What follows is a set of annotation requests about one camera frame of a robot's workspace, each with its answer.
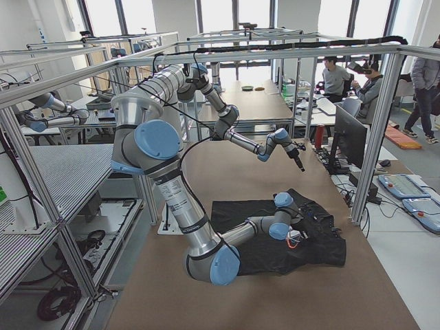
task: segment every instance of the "shoe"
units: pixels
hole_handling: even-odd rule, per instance
[[[438,139],[435,136],[426,136],[426,141],[429,144],[439,143]]]
[[[416,133],[414,133],[413,131],[411,131],[410,129],[404,129],[402,131],[403,134],[409,136],[410,138],[416,138],[418,135]]]

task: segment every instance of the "computer monitor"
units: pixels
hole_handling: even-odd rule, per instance
[[[362,167],[366,143],[366,127],[341,106],[336,105],[335,133],[329,157],[328,171],[330,174],[345,174],[348,168],[338,166],[336,150],[346,156],[347,162]]]

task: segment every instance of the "person wearing vr headset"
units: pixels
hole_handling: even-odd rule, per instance
[[[328,97],[330,102],[341,102],[342,92],[344,91],[344,82],[350,79],[350,74],[343,67],[336,65],[338,58],[336,56],[325,56],[322,72],[324,78],[324,96]]]
[[[440,35],[432,47],[440,48]],[[427,143],[438,143],[439,141],[432,131],[430,114],[435,98],[437,94],[439,94],[437,85],[440,82],[440,61],[417,58],[412,66],[411,79],[414,84],[417,103],[414,106],[414,111],[406,121],[405,128],[402,132],[411,138],[416,138],[417,134],[413,132],[412,127],[420,117]]]
[[[379,96],[380,86],[382,84],[383,75],[379,71],[379,62],[365,62],[362,67],[362,73],[368,78],[364,86],[361,88],[359,83],[354,80],[351,86],[356,96],[362,101],[362,106],[357,114],[357,118],[365,119],[371,109],[372,101]]]

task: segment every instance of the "computer mouse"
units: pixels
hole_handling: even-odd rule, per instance
[[[379,165],[382,167],[391,166],[391,161],[389,159],[384,159],[379,162]]]

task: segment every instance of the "seated man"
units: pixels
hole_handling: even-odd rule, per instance
[[[350,74],[339,65],[336,65],[338,58],[336,56],[324,57],[325,69],[322,72],[324,77],[324,96],[327,96],[330,102],[341,102],[342,92],[344,91],[344,82],[350,79]]]
[[[351,83],[356,96],[362,101],[362,106],[356,116],[359,119],[365,119],[369,111],[374,111],[374,109],[370,109],[370,104],[379,96],[380,85],[382,84],[383,79],[383,75],[381,75],[379,71],[378,62],[374,62],[369,69],[371,70],[371,73],[365,74],[368,80],[362,88],[356,80]]]

